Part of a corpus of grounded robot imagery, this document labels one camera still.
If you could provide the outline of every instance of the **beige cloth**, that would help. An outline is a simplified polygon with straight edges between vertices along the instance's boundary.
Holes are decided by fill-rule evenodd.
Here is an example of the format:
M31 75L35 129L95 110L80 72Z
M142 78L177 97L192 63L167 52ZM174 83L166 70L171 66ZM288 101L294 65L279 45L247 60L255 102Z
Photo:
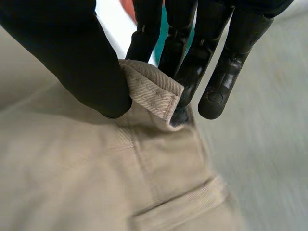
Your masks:
M134 102L119 119L60 84L0 115L0 230L244 230L190 109L189 122L170 124L183 87L150 64L120 63Z

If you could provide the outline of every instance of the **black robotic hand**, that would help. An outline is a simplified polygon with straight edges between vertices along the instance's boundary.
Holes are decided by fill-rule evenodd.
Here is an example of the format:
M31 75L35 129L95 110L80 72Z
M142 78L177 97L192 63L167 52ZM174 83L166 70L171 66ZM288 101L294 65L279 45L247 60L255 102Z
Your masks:
M86 106L122 116L131 98L96 0L0 0L0 25Z
M178 107L190 103L231 18L224 49L198 105L204 118L215 119L221 115L253 45L270 27L274 16L284 11L292 0L273 2L166 0L169 31L158 68L185 87ZM133 0L133 4L138 26L127 59L147 62L159 37L162 0ZM184 57L195 12L195 35Z

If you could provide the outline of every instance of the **stitching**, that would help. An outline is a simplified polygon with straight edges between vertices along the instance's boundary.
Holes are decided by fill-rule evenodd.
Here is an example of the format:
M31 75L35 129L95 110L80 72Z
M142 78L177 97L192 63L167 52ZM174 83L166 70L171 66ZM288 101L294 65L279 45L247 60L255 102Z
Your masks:
M137 94L137 96L139 96L140 98L142 98L143 100L145 100L149 105L151 105L152 107L154 107L156 110L162 112L162 113L166 113L166 110L163 111L162 109L158 108L157 106L155 106L153 103L151 103L150 101L148 101L146 98L142 97L141 95Z
M174 100L175 100L175 95L172 95L171 100L169 101L168 108L166 109L166 112L164 114L164 119L166 119L166 117L169 116L171 107L173 107L173 105L174 105Z
M128 123L128 128L131 132L131 137L133 139L133 142L134 142L134 150L135 150L135 155L136 155L136 159L139 163L139 166L140 166L140 170L141 170L141 173L143 175L143 178L144 178L144 182L147 184L147 186L149 187L149 191L150 191L150 194L151 194L151 199L152 199L152 204L155 203L155 201L157 201L157 188L155 185L152 184L153 180L152 178L150 177L151 174L149 172L149 166L148 164L146 164L146 159L145 159L145 155L141 155L141 152L139 151L140 147L139 147L139 138L138 138L138 135L136 134L136 128L133 127L131 124L130 124L130 119L129 119L129 115L127 115L127 123Z
M155 95L159 96L162 100L165 99L165 97L163 97L161 94L159 94L157 91L153 90L152 88L150 88L148 85L146 85L144 82L142 82L141 79L139 78L133 78L133 80L136 80L138 82L140 82L143 86L145 86L148 90L150 90L151 92L153 92Z
M148 79L146 76L144 76L143 74L141 74L138 70L136 70L135 68L133 68L133 67L131 67L131 66L129 66L129 65L127 65L129 68L131 68L131 69L133 69L134 71L136 71L138 74L140 74L141 76L143 76L143 77L145 77L146 79Z
M152 118L152 113L150 113L148 110L147 110L147 114L150 118L150 121L153 122L153 118ZM148 170L153 170L153 168L151 168L151 166L153 166L153 161L151 161L151 158L147 158L147 163L144 163L146 164L146 167ZM157 201L160 201L161 200L161 195L162 195L162 192L161 192L161 187L159 187L159 183L157 182L157 178L155 177L154 174L149 174L148 176L149 180L151 181L151 184L153 185L153 197L155 198L155 202L154 204L157 202Z
M161 227L165 227L165 228L169 228L169 229L174 229L176 227L178 227L180 224L183 224L187 221L191 221L192 219L198 217L200 214L202 213L208 213L211 209L215 209L218 206L220 206L222 203L225 202L226 200L226 195L224 195L223 191L220 190L219 188L217 189L218 186L222 186L224 187L224 185L218 181L217 178L212 180L212 182L208 183L208 191L205 193L201 193L201 195L203 194L209 194L211 196L213 195L217 195L219 198L215 198L213 199L213 201L211 201L211 203L209 203L209 201L203 202L203 207L199 208L198 211L195 211L195 207L191 208L189 207L188 209L186 209L186 213L189 214L187 216L187 214L181 214L180 216L177 216L173 219L168 220L165 224L162 224Z

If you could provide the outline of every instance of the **gray carpet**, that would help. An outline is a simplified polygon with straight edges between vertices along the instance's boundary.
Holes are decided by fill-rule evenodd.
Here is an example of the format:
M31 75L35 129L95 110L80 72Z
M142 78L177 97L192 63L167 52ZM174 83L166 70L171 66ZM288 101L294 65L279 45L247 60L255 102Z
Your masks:
M202 119L218 169L248 230L308 230L308 14L280 21L255 45L223 115ZM192 103L195 111L223 42Z

